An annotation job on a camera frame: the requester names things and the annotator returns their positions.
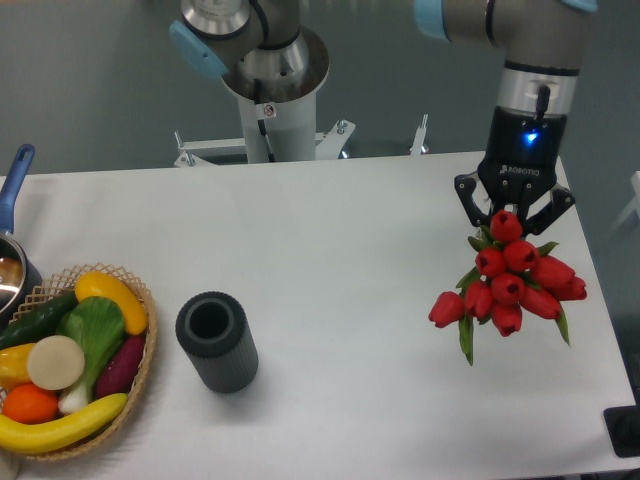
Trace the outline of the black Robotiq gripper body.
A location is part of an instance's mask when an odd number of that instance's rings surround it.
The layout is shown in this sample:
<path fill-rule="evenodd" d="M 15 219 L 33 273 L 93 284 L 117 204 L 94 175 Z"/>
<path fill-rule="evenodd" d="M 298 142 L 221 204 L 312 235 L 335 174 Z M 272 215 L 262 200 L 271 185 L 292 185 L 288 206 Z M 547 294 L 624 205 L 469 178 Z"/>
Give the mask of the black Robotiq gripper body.
<path fill-rule="evenodd" d="M 537 117 L 496 107 L 485 156 L 477 172 L 494 202 L 494 213 L 508 205 L 517 208 L 527 184 L 533 187 L 528 216 L 536 214 L 550 200 L 557 183 L 556 162 L 567 124 L 565 115 Z"/>

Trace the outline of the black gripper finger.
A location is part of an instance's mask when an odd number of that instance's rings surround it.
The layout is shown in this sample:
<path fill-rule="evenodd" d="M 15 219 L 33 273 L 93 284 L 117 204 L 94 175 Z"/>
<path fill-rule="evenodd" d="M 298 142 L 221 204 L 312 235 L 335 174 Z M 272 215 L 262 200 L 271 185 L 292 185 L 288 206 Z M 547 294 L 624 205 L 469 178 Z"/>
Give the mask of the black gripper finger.
<path fill-rule="evenodd" d="M 477 203 L 478 188 L 485 193 L 481 205 Z M 478 172 L 457 175 L 454 178 L 454 190 L 470 223 L 475 227 L 489 226 L 494 213 L 494 202 L 484 188 Z"/>
<path fill-rule="evenodd" d="M 572 192 L 556 183 L 549 191 L 550 200 L 536 214 L 528 216 L 533 202 L 533 187 L 527 184 L 520 204 L 520 223 L 523 235 L 540 235 L 575 204 Z"/>

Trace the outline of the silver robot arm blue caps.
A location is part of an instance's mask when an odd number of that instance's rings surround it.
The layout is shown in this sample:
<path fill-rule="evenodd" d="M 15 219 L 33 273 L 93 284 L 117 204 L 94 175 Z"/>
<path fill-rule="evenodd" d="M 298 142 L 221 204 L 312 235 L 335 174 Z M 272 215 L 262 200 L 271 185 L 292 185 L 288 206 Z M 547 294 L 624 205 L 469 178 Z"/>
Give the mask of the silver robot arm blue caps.
<path fill-rule="evenodd" d="M 506 53 L 483 160 L 454 187 L 474 226 L 512 206 L 538 235 L 575 202 L 556 160 L 597 5 L 593 1 L 417 1 L 419 30 Z M 296 1 L 185 1 L 169 35 L 201 76 L 236 97 L 252 163 L 316 160 L 316 94 L 329 72 Z"/>

